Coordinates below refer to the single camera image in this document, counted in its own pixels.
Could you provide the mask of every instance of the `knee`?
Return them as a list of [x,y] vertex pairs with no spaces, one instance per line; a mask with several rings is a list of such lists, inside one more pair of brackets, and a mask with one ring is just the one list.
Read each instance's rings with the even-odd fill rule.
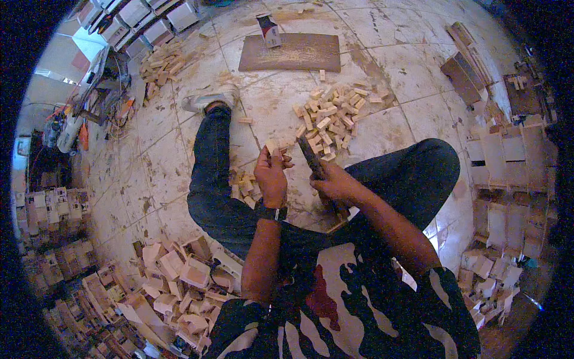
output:
[[439,138],[427,138],[418,143],[422,146],[422,150],[432,154],[440,164],[449,168],[453,173],[460,173],[460,160],[456,154],[455,149],[446,141]]

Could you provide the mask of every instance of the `patterned shirt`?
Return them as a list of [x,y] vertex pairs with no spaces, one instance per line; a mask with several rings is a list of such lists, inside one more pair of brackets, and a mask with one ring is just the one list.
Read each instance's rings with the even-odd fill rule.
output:
[[363,261],[352,243],[297,263],[271,310],[223,305],[204,358],[478,358],[480,343],[456,277],[433,268],[417,291]]

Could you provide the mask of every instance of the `sneaker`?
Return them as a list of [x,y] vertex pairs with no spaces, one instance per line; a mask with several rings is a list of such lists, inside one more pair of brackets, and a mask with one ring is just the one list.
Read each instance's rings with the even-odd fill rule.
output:
[[211,95],[191,95],[181,101],[181,108],[185,111],[205,113],[205,108],[212,102],[225,102],[231,110],[239,100],[239,88],[233,84],[223,85],[219,88],[218,94]]

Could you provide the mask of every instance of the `hand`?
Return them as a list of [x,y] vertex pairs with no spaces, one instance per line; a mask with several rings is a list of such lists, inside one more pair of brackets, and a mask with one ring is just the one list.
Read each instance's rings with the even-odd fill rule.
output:
[[331,199],[340,199],[349,206],[354,206],[356,196],[366,187],[336,164],[324,160],[320,162],[325,172],[325,180],[317,180],[314,175],[311,175],[309,178],[311,187]]
[[269,156],[267,146],[264,146],[255,165],[255,180],[263,195],[263,205],[267,208],[281,208],[287,197],[287,178],[283,173],[285,168],[291,168],[291,157],[282,155],[276,149]]

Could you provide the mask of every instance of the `left hand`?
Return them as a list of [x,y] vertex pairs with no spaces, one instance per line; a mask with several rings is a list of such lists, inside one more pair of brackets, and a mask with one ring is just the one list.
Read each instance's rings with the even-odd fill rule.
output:
[[278,149],[269,156],[267,146],[264,146],[259,153],[253,174],[261,189],[265,207],[277,209],[285,203],[287,177],[285,177],[283,170],[293,166],[290,161],[291,157],[283,155]]

